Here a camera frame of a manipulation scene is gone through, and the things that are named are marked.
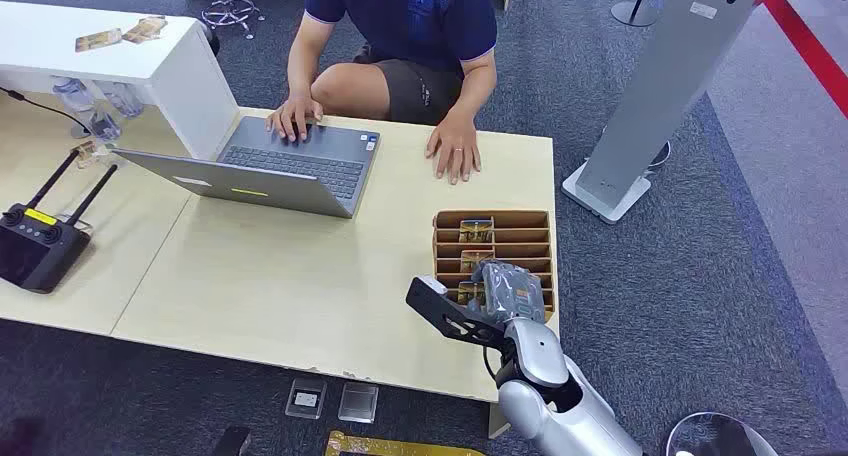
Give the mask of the person's right hand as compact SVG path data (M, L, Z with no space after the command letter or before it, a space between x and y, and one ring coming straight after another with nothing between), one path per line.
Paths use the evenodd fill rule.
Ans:
M323 106L309 92L292 93L266 118L265 128L289 142L304 142L308 135L307 120L320 120L323 114Z

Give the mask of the person's left hand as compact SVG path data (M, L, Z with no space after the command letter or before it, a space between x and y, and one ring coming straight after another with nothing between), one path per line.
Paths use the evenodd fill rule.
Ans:
M425 157L434 160L438 179L445 178L451 185L469 182L471 174L482 169L473 116L449 111L432 131Z

